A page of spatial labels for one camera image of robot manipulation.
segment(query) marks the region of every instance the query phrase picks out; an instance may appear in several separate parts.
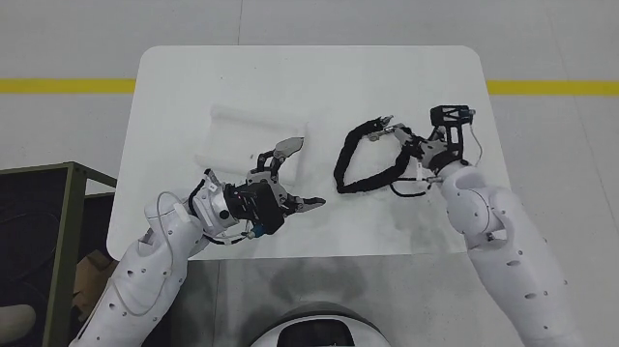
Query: black cable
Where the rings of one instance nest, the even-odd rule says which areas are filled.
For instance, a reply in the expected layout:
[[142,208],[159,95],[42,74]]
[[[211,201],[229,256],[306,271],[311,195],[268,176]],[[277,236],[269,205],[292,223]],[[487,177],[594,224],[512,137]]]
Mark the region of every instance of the black cable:
[[421,192],[413,192],[411,194],[404,194],[402,192],[399,192],[396,190],[396,188],[394,187],[394,183],[395,182],[421,182],[421,181],[417,181],[417,178],[397,178],[395,181],[393,181],[392,183],[389,184],[389,188],[391,189],[391,191],[401,197],[401,198],[415,198],[418,196],[423,196],[426,195],[425,191],[421,191]]
[[408,162],[410,161],[410,154],[402,147],[401,152],[396,158],[396,163],[383,170],[378,174],[374,174],[371,177],[362,179],[360,181],[353,182],[350,185],[344,183],[344,175],[346,169],[350,165],[352,156],[357,150],[359,141],[366,135],[372,132],[379,132],[383,130],[381,118],[368,120],[362,125],[358,126],[346,135],[344,145],[339,152],[338,162],[334,169],[333,176],[336,180],[337,190],[340,194],[351,194],[362,191],[372,191],[379,188],[383,188],[392,182],[394,182],[400,175],[404,173]]
[[[203,235],[203,236],[204,236],[204,237],[205,237],[205,238],[206,238],[209,242],[211,242],[211,243],[213,243],[213,244],[215,244],[215,245],[225,245],[225,242],[223,242],[223,241],[218,241],[218,240],[214,239],[213,237],[209,237],[209,236],[207,236],[207,235],[206,235],[206,234],[204,234],[204,233],[202,233],[202,235]],[[231,244],[231,245],[238,244],[238,243],[240,243],[241,241],[243,241],[244,239],[245,239],[245,237],[241,237],[241,238],[238,238],[238,239],[236,239],[236,240],[232,240],[232,242],[231,242],[230,244]]]

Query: yellow line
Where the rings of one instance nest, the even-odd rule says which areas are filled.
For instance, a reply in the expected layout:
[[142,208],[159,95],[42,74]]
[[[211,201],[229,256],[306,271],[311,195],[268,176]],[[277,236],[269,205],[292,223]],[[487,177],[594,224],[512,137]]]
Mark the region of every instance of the yellow line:
[[132,78],[7,78],[0,94],[129,94],[134,86]]
[[619,96],[619,81],[493,81],[491,95]]
[[[130,94],[132,78],[4,78],[0,94]],[[487,82],[491,95],[619,96],[619,81],[497,81]]]

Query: green metal frame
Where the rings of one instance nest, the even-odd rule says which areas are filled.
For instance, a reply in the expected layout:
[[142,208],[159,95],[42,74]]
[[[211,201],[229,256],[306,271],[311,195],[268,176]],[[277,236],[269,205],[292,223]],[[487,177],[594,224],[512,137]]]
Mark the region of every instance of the green metal frame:
[[67,346],[69,332],[69,314],[73,306],[75,266],[79,249],[84,199],[86,198],[86,181],[92,180],[116,188],[116,180],[99,171],[69,161],[59,164],[13,168],[0,170],[0,175],[46,170],[67,170],[65,194],[60,216],[54,270],[49,289],[47,314],[45,318],[44,347]]

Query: black wire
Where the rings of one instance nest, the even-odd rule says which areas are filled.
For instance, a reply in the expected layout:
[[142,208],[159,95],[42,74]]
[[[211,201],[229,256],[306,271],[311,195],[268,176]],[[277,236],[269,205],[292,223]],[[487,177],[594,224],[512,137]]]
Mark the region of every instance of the black wire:
[[[206,235],[206,234],[204,234],[204,233],[202,233],[202,235],[203,235],[203,236],[204,236],[204,237],[205,237],[205,238],[206,238],[209,242],[211,242],[211,243],[213,243],[213,244],[215,244],[215,245],[225,245],[225,242],[223,242],[223,241],[218,241],[218,240],[214,239],[213,237],[209,237],[209,236],[207,236],[207,235]],[[240,243],[241,241],[243,241],[244,239],[245,239],[245,237],[241,237],[241,238],[239,238],[239,239],[232,240],[232,242],[231,242],[230,244],[231,244],[231,245],[238,244],[238,243]]]
[[417,182],[417,178],[397,178],[394,182],[389,184],[389,188],[391,189],[391,191],[397,195],[400,198],[415,198],[418,196],[423,196],[426,195],[425,191],[421,191],[421,192],[414,192],[412,194],[404,194],[401,193],[399,191],[396,190],[396,188],[394,187],[394,183],[395,182]]

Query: tabletop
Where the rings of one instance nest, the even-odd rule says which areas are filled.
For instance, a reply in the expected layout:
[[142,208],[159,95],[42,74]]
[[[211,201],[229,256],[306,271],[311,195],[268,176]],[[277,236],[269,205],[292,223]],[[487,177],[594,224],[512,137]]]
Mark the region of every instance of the tabletop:
[[[222,114],[243,115],[241,119],[249,122],[252,118],[270,120],[282,127],[279,133],[302,134],[306,138],[302,152],[294,163],[284,164],[288,166],[286,181],[293,185],[288,191],[320,196],[327,204],[289,217],[273,236],[234,246],[210,245],[193,259],[465,251],[436,188],[427,196],[412,199],[399,198],[388,188],[342,196],[333,180],[339,150],[350,130],[369,119],[395,115],[393,123],[404,123],[426,136],[431,131],[429,110],[439,104],[467,104],[477,110],[475,133],[484,147],[480,169],[489,182],[508,187],[482,66],[470,48],[151,48],[142,56],[135,84],[107,235],[108,251],[119,259],[129,244],[146,232],[144,205],[161,191],[191,190],[204,167],[217,156],[229,156],[238,165],[249,160],[241,158],[242,148],[274,147],[277,143],[258,142],[250,132],[231,128],[225,117],[218,119]],[[209,141],[214,138],[238,150],[209,151],[213,147]],[[468,131],[464,142],[464,156],[474,161],[479,150]],[[398,152],[393,136],[362,141],[347,181],[393,165]],[[213,168],[223,181],[242,180],[223,165]]]

